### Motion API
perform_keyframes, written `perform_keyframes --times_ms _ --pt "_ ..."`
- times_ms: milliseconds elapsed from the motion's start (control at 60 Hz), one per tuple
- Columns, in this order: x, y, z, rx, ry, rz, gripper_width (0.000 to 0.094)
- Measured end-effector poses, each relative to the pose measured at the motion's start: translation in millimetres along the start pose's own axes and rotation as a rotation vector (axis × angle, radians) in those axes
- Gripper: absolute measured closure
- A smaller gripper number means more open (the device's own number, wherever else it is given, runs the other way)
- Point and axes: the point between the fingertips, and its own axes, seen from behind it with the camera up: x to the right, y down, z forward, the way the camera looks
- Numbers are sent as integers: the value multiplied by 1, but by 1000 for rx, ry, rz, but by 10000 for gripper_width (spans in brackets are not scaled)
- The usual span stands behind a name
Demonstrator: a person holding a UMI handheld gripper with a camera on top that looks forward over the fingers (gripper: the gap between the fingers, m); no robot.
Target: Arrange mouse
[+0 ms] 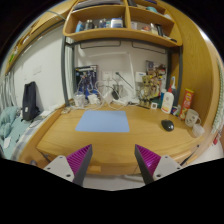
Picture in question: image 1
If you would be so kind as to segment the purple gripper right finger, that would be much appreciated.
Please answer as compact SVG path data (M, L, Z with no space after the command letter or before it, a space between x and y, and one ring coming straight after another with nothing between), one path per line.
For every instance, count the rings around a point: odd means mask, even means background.
M170 156L159 156L140 145L135 145L134 154L145 184L150 184L182 169Z

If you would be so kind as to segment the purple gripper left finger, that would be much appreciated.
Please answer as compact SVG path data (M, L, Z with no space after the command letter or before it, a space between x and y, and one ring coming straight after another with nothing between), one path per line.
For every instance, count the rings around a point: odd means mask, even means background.
M44 170L82 186L92 154L92 145L87 145L68 156L57 156Z

